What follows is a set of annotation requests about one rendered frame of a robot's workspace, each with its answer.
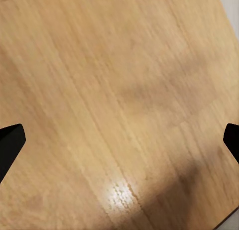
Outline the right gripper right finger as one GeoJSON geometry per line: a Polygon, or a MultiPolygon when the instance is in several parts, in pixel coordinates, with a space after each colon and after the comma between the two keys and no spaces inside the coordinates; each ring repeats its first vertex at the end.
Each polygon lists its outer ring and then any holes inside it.
{"type": "Polygon", "coordinates": [[[228,123],[223,141],[239,164],[239,125],[228,123]]]}

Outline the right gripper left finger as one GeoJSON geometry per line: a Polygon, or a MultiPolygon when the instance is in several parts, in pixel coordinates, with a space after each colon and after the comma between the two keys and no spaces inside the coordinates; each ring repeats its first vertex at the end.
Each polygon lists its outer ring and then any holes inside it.
{"type": "Polygon", "coordinates": [[[25,131],[20,123],[0,129],[0,183],[25,142],[25,131]]]}

